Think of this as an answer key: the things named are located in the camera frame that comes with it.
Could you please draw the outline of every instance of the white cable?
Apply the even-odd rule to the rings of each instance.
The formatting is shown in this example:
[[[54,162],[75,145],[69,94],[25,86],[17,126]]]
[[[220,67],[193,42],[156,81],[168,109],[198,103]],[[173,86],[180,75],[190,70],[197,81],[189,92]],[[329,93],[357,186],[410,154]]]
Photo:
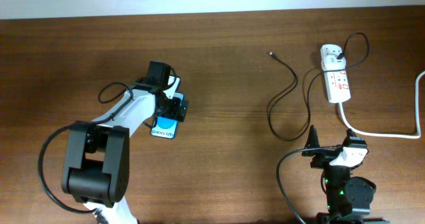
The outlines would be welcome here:
[[[345,118],[344,115],[344,109],[343,109],[343,103],[340,102],[339,103],[339,111],[341,113],[341,117],[344,121],[344,124],[346,125],[346,127],[352,129],[352,131],[358,133],[358,134],[362,134],[362,135],[366,135],[366,136],[375,136],[375,137],[386,137],[386,138],[411,138],[411,139],[417,139],[420,138],[420,124],[419,124],[419,80],[422,76],[424,76],[425,71],[421,72],[418,75],[418,78],[416,78],[416,82],[415,82],[415,91],[414,91],[414,113],[415,113],[415,119],[416,119],[416,134],[414,135],[405,135],[405,134],[374,134],[374,133],[368,133],[368,132],[363,132],[360,130],[357,130],[355,128],[353,128],[347,121],[347,119]]]

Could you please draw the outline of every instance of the wooden table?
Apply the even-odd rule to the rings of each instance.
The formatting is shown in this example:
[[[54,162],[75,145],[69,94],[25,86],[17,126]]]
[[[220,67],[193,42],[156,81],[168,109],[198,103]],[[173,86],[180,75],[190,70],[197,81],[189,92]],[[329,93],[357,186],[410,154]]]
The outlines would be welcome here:
[[[175,67],[190,103],[174,140],[153,138],[145,127],[131,138],[126,197],[133,214],[148,223],[293,223],[276,164],[307,136],[282,142],[267,126],[269,99],[292,81],[267,52],[300,79],[275,110],[282,135],[294,135],[307,118],[303,87],[319,71],[321,45],[343,45],[356,31],[368,35],[371,53],[349,71],[347,118],[360,130],[413,133],[414,81],[425,70],[424,16],[425,7],[386,7],[0,21],[0,223],[95,223],[63,211],[41,189],[41,144],[57,128],[107,111],[113,104],[98,104],[98,91],[144,76],[150,60]],[[349,65],[364,51],[362,39],[353,39]],[[346,127],[323,86],[322,78],[313,85],[311,122],[321,145],[340,144]],[[424,88],[422,81],[422,126]],[[46,179],[66,203],[84,208],[60,188],[66,139],[60,135],[49,147]],[[370,217],[425,222],[424,138],[366,141],[370,153],[354,173],[378,186]],[[321,171],[309,161],[292,157],[281,172],[304,217],[327,207]]]

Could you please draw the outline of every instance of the brown tabletop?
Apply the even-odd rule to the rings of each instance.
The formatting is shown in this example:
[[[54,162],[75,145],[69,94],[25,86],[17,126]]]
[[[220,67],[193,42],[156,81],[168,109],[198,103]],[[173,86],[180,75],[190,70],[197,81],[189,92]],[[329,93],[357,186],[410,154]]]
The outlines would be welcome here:
[[[321,45],[342,46],[356,31],[368,35],[371,53],[349,71],[347,118],[360,130],[413,133],[414,81],[425,70],[425,7],[0,21],[0,223],[96,222],[46,196],[38,154],[57,128],[106,112],[114,104],[99,104],[98,91],[144,76],[150,60],[175,67],[189,111],[174,140],[154,138],[143,126],[131,137],[126,198],[133,214],[149,223],[293,223],[276,164],[302,148],[307,135],[283,142],[268,128],[267,103],[292,82],[268,51],[300,79],[273,118],[281,135],[293,136],[307,118],[303,87],[319,72]],[[347,50],[350,65],[362,57],[363,40],[353,39]],[[424,88],[422,81],[422,126]],[[340,144],[346,127],[327,101],[322,77],[311,89],[311,111],[320,144]],[[370,153],[354,174],[378,187],[369,217],[425,223],[424,138],[365,138]],[[60,188],[66,139],[60,135],[46,153],[46,180],[83,209]],[[291,157],[281,172],[303,217],[327,209],[321,171],[309,162]]]

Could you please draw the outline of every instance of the electrical socket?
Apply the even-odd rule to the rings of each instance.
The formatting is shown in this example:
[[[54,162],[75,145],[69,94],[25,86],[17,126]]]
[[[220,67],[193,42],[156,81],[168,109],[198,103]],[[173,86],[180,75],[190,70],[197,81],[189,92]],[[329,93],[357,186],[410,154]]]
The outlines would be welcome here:
[[[337,59],[341,53],[342,49],[337,45],[323,45],[320,48],[323,71],[344,69],[346,65],[345,57]],[[324,76],[327,99],[330,103],[345,102],[351,98],[346,70],[326,72]]]

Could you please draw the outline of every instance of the power strip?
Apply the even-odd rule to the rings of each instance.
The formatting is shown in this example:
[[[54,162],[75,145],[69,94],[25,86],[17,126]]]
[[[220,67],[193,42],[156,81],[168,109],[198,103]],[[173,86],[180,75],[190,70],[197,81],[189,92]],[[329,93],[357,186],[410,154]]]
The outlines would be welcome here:
[[[337,45],[323,45],[320,48],[321,67],[323,71],[344,69],[346,65],[345,57],[337,59],[341,53],[342,49]],[[345,70],[326,72],[324,76],[329,102],[336,104],[345,102],[351,98],[347,72]]]

